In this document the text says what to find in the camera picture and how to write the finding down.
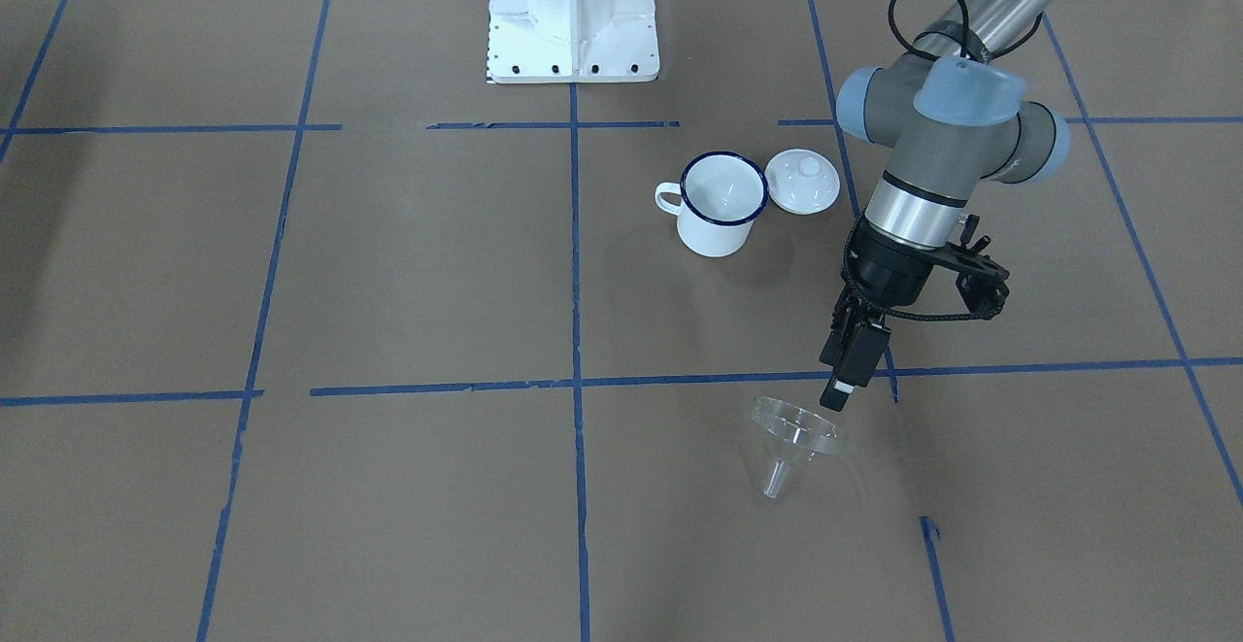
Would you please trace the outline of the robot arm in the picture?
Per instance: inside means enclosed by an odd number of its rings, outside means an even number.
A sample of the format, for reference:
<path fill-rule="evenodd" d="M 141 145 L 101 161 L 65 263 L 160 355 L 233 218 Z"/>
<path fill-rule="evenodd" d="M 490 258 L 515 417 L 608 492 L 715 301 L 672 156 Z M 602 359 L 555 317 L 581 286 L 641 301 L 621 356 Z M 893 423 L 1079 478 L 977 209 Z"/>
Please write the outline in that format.
<path fill-rule="evenodd" d="M 984 254 L 989 238 L 976 236 L 978 218 L 966 208 L 981 182 L 1034 183 L 1069 154 L 1066 119 L 1025 101 L 1025 80 L 997 67 L 1039 30 L 1053 1 L 955 0 L 915 37 L 888 17 L 901 56 L 842 83 L 839 127 L 891 156 L 845 239 L 844 286 L 820 351 L 832 371 L 825 409 L 842 411 L 870 384 L 890 345 L 889 319 L 929 321 L 911 306 L 937 268 L 955 274 L 965 305 L 938 321 L 1002 314 L 1009 274 Z"/>

